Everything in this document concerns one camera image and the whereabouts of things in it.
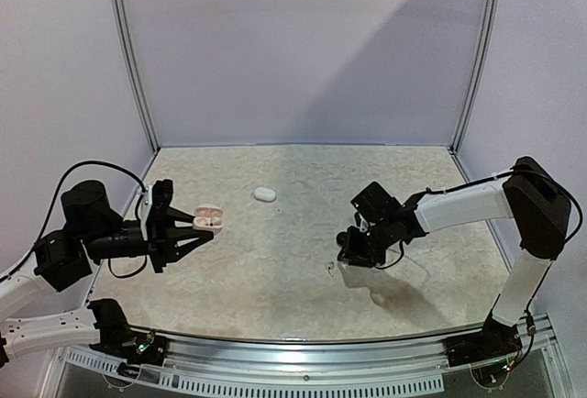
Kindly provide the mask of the white oval charging case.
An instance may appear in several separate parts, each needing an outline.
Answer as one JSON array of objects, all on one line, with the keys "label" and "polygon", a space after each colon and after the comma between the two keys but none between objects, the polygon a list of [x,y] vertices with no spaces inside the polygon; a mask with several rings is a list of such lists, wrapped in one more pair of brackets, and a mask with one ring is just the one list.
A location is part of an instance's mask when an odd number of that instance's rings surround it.
[{"label": "white oval charging case", "polygon": [[257,187],[253,191],[253,197],[256,200],[270,203],[270,202],[273,202],[276,199],[276,192],[274,192],[273,189],[270,189],[270,188]]}]

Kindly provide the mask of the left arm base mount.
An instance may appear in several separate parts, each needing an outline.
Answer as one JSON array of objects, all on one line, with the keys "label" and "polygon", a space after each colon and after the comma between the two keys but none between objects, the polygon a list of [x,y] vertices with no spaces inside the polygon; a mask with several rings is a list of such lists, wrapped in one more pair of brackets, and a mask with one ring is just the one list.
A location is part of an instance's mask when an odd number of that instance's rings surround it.
[{"label": "left arm base mount", "polygon": [[94,315],[94,329],[99,332],[97,343],[89,348],[124,359],[127,364],[162,366],[169,346],[168,338],[156,330],[132,330],[127,318],[114,299],[91,301],[87,305]]}]

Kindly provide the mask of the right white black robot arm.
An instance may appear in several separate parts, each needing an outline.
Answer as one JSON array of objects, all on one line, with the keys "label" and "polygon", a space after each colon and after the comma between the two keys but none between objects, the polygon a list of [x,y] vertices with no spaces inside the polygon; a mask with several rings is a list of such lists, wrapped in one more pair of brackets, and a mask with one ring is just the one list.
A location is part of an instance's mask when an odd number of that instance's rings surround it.
[{"label": "right white black robot arm", "polygon": [[389,268],[387,251],[393,245],[404,248],[449,227],[514,220],[520,253],[488,314],[489,325],[474,339],[484,358],[508,345],[508,328],[530,306],[551,264],[579,231],[569,227],[570,217],[583,217],[576,198],[528,156],[506,171],[448,189],[426,189],[404,202],[371,182],[350,203],[354,223],[337,236],[337,259],[380,270]]}]

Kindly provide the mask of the clear earbud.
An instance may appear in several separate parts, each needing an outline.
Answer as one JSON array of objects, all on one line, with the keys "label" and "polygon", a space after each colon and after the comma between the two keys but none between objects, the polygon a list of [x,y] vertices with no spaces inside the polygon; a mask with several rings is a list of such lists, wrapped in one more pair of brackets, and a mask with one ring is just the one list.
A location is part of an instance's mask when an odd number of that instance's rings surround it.
[{"label": "clear earbud", "polygon": [[335,273],[335,263],[334,262],[330,261],[327,264],[327,273],[330,277],[334,276],[334,273]]}]

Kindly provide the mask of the right aluminium corner post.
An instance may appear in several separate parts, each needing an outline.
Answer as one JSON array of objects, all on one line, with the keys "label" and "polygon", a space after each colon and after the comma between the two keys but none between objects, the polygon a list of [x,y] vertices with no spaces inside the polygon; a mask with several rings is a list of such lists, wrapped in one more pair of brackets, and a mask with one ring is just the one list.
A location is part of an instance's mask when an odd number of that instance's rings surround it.
[{"label": "right aluminium corner post", "polygon": [[460,116],[449,145],[449,150],[453,155],[458,155],[466,136],[469,126],[476,96],[482,82],[482,74],[489,52],[493,25],[497,11],[498,0],[484,0],[481,24],[474,54],[471,76],[466,89],[463,106],[460,110]]}]

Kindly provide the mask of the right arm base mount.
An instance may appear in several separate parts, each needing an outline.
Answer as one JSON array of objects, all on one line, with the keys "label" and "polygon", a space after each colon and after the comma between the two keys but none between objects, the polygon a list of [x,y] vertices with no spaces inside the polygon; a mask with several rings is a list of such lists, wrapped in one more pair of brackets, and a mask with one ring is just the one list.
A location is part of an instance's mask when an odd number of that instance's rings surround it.
[{"label": "right arm base mount", "polygon": [[525,310],[524,319],[527,334],[530,336],[526,351],[523,351],[517,325],[507,326],[498,322],[493,311],[490,311],[479,331],[446,337],[442,340],[444,355],[448,359],[449,366],[456,367],[499,359],[511,353],[515,353],[515,357],[505,365],[504,369],[510,370],[519,365],[531,351],[536,334],[535,320],[528,309]]}]

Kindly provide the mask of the left aluminium corner post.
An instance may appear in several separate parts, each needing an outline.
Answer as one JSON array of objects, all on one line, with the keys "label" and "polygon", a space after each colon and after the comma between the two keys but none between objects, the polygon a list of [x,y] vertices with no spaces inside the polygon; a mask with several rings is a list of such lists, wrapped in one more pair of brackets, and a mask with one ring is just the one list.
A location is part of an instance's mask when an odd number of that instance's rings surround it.
[{"label": "left aluminium corner post", "polygon": [[126,67],[135,107],[137,108],[139,122],[143,128],[150,150],[156,154],[160,151],[161,144],[139,72],[138,61],[127,16],[126,2],[125,0],[111,0],[111,2],[123,62]]}]

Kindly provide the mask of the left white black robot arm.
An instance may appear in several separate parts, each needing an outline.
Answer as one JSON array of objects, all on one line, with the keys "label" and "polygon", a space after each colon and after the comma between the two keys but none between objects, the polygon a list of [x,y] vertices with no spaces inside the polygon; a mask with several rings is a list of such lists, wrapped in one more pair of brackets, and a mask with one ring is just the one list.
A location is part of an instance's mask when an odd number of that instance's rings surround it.
[{"label": "left white black robot arm", "polygon": [[204,210],[189,215],[171,206],[173,183],[157,181],[143,192],[136,220],[111,208],[104,185],[80,182],[61,196],[65,226],[41,238],[29,256],[1,276],[1,361],[70,345],[124,359],[163,364],[169,341],[157,331],[131,328],[119,303],[99,299],[65,313],[15,318],[24,306],[60,293],[92,274],[103,260],[145,257],[157,273],[214,238],[221,226]]}]

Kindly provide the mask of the pinkish white round case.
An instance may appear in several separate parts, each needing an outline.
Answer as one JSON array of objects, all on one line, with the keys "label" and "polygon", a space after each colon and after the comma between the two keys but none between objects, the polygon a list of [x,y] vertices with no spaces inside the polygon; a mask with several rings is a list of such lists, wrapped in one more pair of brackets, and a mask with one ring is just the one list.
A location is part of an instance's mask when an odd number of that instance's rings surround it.
[{"label": "pinkish white round case", "polygon": [[198,205],[194,209],[193,228],[217,234],[224,227],[224,210],[217,205]]}]

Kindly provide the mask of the aluminium corner post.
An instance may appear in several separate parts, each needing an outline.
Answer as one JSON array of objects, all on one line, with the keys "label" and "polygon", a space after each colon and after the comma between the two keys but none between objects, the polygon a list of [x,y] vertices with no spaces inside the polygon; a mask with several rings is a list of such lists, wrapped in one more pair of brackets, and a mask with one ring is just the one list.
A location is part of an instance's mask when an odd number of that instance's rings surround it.
[{"label": "aluminium corner post", "polygon": [[458,155],[466,136],[469,126],[476,96],[482,82],[482,74],[489,52],[493,25],[497,11],[498,0],[484,0],[481,24],[474,54],[471,76],[466,89],[463,106],[460,110],[460,116],[449,145],[449,150],[453,155]]},{"label": "aluminium corner post", "polygon": [[127,16],[126,2],[125,0],[111,0],[111,2],[123,62],[126,67],[135,107],[137,108],[139,122],[143,128],[150,150],[156,154],[160,151],[161,144],[139,72],[138,61]]}]

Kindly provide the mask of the aluminium front rail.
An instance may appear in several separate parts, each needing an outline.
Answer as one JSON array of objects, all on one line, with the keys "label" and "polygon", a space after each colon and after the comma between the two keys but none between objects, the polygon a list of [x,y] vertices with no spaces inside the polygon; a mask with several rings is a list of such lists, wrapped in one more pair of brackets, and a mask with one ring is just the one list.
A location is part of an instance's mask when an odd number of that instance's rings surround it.
[{"label": "aluminium front rail", "polygon": [[246,341],[168,335],[161,366],[123,369],[120,359],[60,349],[45,397],[572,397],[547,315],[523,336],[522,363],[501,379],[485,363],[453,366],[444,336],[357,342]]}]

